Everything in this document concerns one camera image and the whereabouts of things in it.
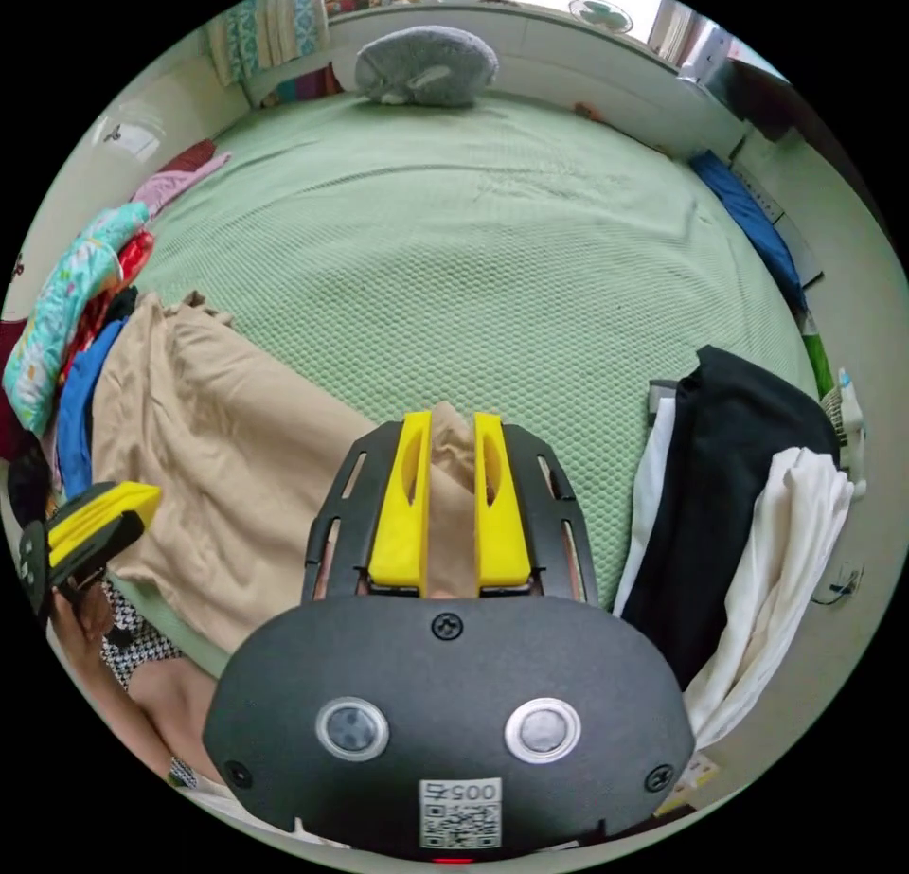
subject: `black cloth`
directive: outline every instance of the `black cloth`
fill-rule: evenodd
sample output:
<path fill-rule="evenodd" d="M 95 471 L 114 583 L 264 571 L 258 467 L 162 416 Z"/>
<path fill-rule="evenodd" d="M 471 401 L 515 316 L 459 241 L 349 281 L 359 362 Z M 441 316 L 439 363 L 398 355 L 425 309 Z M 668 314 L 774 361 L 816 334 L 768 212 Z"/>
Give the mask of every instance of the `black cloth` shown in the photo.
<path fill-rule="evenodd" d="M 138 296 L 139 291 L 135 287 L 127 287 L 116 294 L 108 303 L 101 329 L 104 330 L 111 322 L 115 322 L 118 319 L 129 318 L 135 312 L 135 301 Z"/>
<path fill-rule="evenodd" d="M 7 471 L 9 506 L 22 529 L 32 521 L 46 519 L 49 493 L 50 467 L 41 450 L 41 442 L 29 432 L 22 451 L 9 464 Z"/>
<path fill-rule="evenodd" d="M 663 493 L 623 620 L 666 657 L 684 690 L 716 651 L 723 602 L 774 455 L 840 445 L 821 406 L 770 372 L 714 347 L 676 388 Z"/>

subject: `screw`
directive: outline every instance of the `screw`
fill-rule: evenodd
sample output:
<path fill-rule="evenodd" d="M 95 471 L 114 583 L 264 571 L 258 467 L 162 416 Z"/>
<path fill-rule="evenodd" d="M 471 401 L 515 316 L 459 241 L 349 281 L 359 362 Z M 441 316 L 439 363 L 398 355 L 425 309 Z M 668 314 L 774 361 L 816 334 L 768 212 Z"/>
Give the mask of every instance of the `screw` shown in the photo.
<path fill-rule="evenodd" d="M 227 778 L 238 789 L 251 789 L 253 786 L 253 775 L 238 761 L 228 760 L 224 769 L 227 772 Z"/>
<path fill-rule="evenodd" d="M 439 640 L 455 640 L 464 631 L 464 622 L 454 612 L 443 612 L 433 619 L 433 634 Z"/>
<path fill-rule="evenodd" d="M 644 780 L 644 788 L 648 792 L 662 792 L 672 780 L 675 771 L 667 764 L 663 763 L 647 774 Z"/>

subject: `green bedspread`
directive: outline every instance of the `green bedspread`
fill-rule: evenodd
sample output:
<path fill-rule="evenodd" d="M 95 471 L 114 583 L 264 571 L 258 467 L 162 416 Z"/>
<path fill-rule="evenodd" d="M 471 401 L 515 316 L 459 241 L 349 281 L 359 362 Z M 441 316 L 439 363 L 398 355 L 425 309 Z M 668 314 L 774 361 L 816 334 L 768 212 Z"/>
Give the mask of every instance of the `green bedspread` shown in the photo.
<path fill-rule="evenodd" d="M 619 132 L 508 98 L 455 113 L 339 96 L 253 113 L 218 144 L 227 166 L 151 225 L 140 289 L 198 289 L 377 422 L 447 400 L 547 439 L 605 606 L 648 381 L 713 344 L 816 395 L 743 233 L 687 167 Z"/>

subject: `gray pillow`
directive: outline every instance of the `gray pillow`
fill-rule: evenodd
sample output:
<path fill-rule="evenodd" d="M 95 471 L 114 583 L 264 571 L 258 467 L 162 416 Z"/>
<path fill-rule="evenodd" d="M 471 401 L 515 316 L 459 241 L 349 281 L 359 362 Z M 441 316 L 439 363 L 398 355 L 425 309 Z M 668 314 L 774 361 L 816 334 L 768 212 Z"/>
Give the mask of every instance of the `gray pillow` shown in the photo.
<path fill-rule="evenodd" d="M 393 31 L 357 55 L 360 92 L 381 104 L 467 107 L 499 68 L 495 52 L 460 28 L 426 25 Z"/>

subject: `printed label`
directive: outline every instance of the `printed label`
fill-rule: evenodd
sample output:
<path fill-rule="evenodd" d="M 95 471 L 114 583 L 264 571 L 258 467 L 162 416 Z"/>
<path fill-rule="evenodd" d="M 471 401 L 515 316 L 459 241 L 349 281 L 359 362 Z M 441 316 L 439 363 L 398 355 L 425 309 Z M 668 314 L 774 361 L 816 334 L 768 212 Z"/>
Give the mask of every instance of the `printed label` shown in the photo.
<path fill-rule="evenodd" d="M 499 848 L 502 780 L 421 779 L 419 844 L 422 848 Z"/>

